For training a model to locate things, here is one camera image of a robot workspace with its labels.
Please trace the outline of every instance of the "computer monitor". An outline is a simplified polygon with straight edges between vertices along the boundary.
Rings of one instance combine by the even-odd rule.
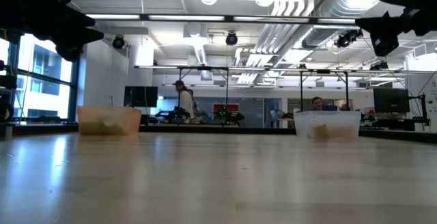
[[[407,113],[410,112],[410,101],[407,89],[375,88],[373,101],[375,112]]]
[[[156,107],[158,87],[125,87],[124,106]]]

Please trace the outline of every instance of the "ceiling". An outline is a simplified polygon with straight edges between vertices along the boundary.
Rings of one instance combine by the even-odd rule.
[[[234,14],[234,15],[267,15],[271,13],[272,6],[265,8],[258,6],[254,1],[218,0],[214,5],[205,5],[200,0],[72,0],[74,6],[84,13],[147,13],[147,14]],[[379,3],[368,11],[365,16],[381,16],[389,11],[392,16],[402,13],[403,8]],[[124,33],[124,29],[147,28],[149,34],[156,39],[159,49],[155,50],[155,59],[160,64],[172,59],[187,59],[194,55],[194,48],[181,44],[182,32],[185,23],[158,23],[158,22],[114,22],[99,21],[98,28],[106,33]],[[261,24],[227,24],[207,23],[208,34],[213,36],[209,44],[205,45],[206,55],[234,56],[238,47],[251,47],[259,40],[264,25]],[[228,31],[235,31],[238,36],[237,46],[226,46],[225,36]],[[403,68],[403,53],[410,51],[421,43],[421,40],[436,39],[435,33],[429,33],[424,38],[417,38],[414,33],[403,34],[399,37],[401,45],[389,55],[391,68]],[[328,41],[321,49],[310,55],[311,61],[304,60],[308,68],[329,68],[340,66],[353,68],[362,65],[364,61],[374,59],[375,55],[370,49],[369,35],[365,34],[364,40],[359,40],[350,48],[337,49],[333,41]],[[127,36],[131,44],[141,41],[141,36]]]

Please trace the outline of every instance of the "person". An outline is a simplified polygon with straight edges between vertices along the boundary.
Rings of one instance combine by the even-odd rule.
[[[313,103],[313,111],[323,111],[323,100],[320,97],[314,97],[311,102]]]
[[[194,91],[189,89],[188,92],[190,93],[191,100],[193,101],[193,113],[194,115],[197,115],[199,113],[199,108],[198,108],[197,101],[194,99]]]
[[[190,118],[194,118],[193,113],[193,99],[191,98],[188,88],[185,87],[183,81],[179,80],[175,82],[176,91],[180,95],[180,108],[183,108],[188,113],[190,113]]]

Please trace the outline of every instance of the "clear plastic container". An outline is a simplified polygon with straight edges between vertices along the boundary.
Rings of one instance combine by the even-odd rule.
[[[81,135],[132,135],[139,131],[141,111],[130,107],[78,107]]]
[[[305,111],[294,114],[299,138],[358,139],[360,111]]]

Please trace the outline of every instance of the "man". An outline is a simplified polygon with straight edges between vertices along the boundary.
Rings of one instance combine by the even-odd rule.
[[[313,111],[323,111],[323,100],[320,97],[314,97],[312,100]]]
[[[183,108],[186,110],[186,112],[190,113],[190,118],[194,118],[193,99],[188,92],[188,88],[185,87],[184,82],[181,80],[176,81],[174,85],[176,87],[176,91],[180,95],[180,108]]]

